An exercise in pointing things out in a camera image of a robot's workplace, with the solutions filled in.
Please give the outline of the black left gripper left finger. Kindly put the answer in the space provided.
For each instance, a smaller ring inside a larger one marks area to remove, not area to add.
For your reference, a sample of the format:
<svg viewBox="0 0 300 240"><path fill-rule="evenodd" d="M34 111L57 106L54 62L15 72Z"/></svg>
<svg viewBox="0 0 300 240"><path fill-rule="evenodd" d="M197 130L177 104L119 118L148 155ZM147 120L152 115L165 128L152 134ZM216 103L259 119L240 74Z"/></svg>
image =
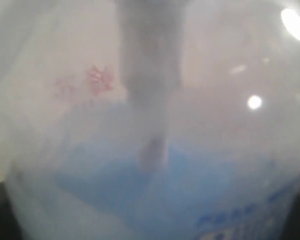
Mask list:
<svg viewBox="0 0 300 240"><path fill-rule="evenodd" d="M14 216L8 194L0 182L0 240L21 240L22 231Z"/></svg>

